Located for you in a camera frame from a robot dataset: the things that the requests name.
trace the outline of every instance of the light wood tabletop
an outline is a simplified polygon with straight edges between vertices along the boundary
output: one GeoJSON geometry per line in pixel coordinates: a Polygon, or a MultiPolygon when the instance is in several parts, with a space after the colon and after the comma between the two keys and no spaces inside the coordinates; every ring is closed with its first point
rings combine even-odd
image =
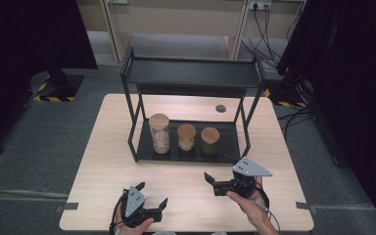
{"type": "MultiPolygon", "coordinates": [[[[144,96],[146,116],[166,114],[169,119],[233,120],[238,99],[192,96],[144,96]],[[225,113],[215,107],[223,105],[225,113]]],[[[244,101],[245,110],[253,97],[244,101]]],[[[60,227],[68,231],[107,231],[113,209],[123,189],[145,182],[141,193],[147,197],[145,209],[157,208],[168,198],[162,222],[147,231],[246,232],[256,231],[238,205],[227,197],[216,197],[204,172],[217,181],[233,177],[232,165],[133,160],[127,144],[131,118],[123,94],[105,97],[90,135],[87,148],[72,185],[60,227]]],[[[137,147],[141,126],[136,126],[133,144],[137,147]]],[[[242,122],[237,121],[241,153],[246,147],[242,122]]],[[[282,231],[313,228],[309,210],[298,209],[306,199],[271,102],[261,97],[249,125],[251,149],[248,158],[273,173],[263,178],[270,210],[282,231]]]]}

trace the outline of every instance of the glass jar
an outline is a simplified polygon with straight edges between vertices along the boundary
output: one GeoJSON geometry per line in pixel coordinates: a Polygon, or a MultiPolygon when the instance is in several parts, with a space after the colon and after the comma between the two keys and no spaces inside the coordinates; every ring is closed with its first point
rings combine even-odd
{"type": "Polygon", "coordinates": [[[192,124],[181,124],[177,130],[178,147],[182,151],[191,151],[194,149],[195,135],[197,130],[192,124]]]}
{"type": "Polygon", "coordinates": [[[169,118],[164,114],[155,114],[149,118],[154,151],[166,154],[169,151],[169,118]]]}
{"type": "Polygon", "coordinates": [[[215,155],[218,149],[219,132],[213,127],[206,127],[201,131],[201,151],[208,155],[215,155]]]}

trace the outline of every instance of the cork lid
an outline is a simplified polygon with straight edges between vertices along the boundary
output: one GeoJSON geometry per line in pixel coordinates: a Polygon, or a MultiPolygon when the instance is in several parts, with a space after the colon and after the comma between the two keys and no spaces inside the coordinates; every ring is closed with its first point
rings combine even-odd
{"type": "Polygon", "coordinates": [[[201,131],[201,138],[203,138],[204,142],[207,144],[213,144],[218,141],[219,132],[213,127],[207,127],[201,131]]]}
{"type": "Polygon", "coordinates": [[[169,118],[164,114],[155,114],[149,118],[149,125],[155,130],[163,130],[169,125],[169,118]]]}
{"type": "Polygon", "coordinates": [[[183,139],[192,139],[197,134],[197,130],[192,124],[181,124],[178,127],[178,136],[183,139]]]}

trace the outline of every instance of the hand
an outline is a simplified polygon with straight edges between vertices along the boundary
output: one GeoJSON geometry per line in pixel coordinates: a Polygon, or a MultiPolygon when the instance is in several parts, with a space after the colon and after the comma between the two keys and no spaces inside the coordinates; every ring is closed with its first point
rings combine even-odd
{"type": "MultiPolygon", "coordinates": [[[[120,208],[121,208],[121,203],[118,205],[117,211],[116,211],[116,221],[117,222],[122,221],[121,214],[120,214],[120,211],[121,211],[120,208]]],[[[123,223],[120,223],[120,224],[116,225],[115,232],[116,232],[116,230],[118,230],[120,228],[120,235],[141,235],[149,226],[151,226],[151,224],[153,222],[154,222],[154,220],[152,218],[148,218],[145,221],[143,221],[142,224],[140,224],[139,226],[136,226],[134,228],[128,227],[128,226],[124,225],[123,223]]]]}
{"type": "MultiPolygon", "coordinates": [[[[256,187],[262,186],[262,178],[258,176],[256,179],[256,187]]],[[[259,193],[255,190],[249,199],[245,199],[234,192],[227,192],[227,197],[236,202],[243,213],[247,215],[250,224],[254,226],[261,235],[278,234],[273,224],[267,217],[267,212],[258,206],[255,201],[264,204],[264,200],[259,193]]]]}

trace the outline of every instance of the black metal shelf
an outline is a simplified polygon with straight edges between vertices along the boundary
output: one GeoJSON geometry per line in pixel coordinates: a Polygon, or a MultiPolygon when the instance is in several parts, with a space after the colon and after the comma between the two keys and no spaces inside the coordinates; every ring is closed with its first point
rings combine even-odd
{"type": "Polygon", "coordinates": [[[132,118],[128,144],[136,162],[155,160],[231,164],[247,155],[251,148],[247,129],[265,81],[265,73],[258,55],[255,55],[255,59],[251,62],[143,58],[136,57],[133,48],[129,47],[123,60],[120,76],[132,118]],[[128,84],[135,84],[139,94],[136,110],[133,109],[128,84]],[[246,116],[243,100],[250,88],[256,88],[258,91],[249,114],[246,116]],[[232,121],[171,120],[169,124],[170,150],[167,154],[161,155],[154,152],[149,119],[145,116],[142,99],[145,94],[238,98],[240,102],[232,121]],[[136,151],[132,139],[139,113],[142,113],[143,124],[136,151]],[[246,149],[242,155],[236,127],[239,119],[243,122],[246,140],[246,149]],[[191,123],[197,129],[195,149],[191,152],[179,150],[177,146],[176,130],[183,123],[191,123]],[[205,127],[214,127],[220,132],[218,150],[212,156],[201,151],[200,133],[205,127]]]}

